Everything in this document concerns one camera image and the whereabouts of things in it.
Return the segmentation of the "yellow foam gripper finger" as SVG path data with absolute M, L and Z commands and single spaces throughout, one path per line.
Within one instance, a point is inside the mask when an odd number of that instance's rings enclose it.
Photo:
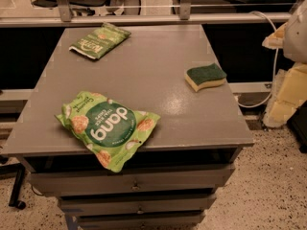
M 307 65 L 295 63 L 285 71 L 280 69 L 272 84 L 263 123 L 266 127 L 282 127 L 307 101 Z
M 281 25 L 275 32 L 267 36 L 262 45 L 268 49 L 282 49 L 286 24 Z

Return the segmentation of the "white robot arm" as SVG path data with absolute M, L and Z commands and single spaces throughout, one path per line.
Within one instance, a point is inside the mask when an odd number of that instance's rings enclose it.
M 284 57 L 295 63 L 288 71 L 277 74 L 263 118 L 267 127 L 281 127 L 307 101 L 307 0 L 262 45 L 282 49 Z

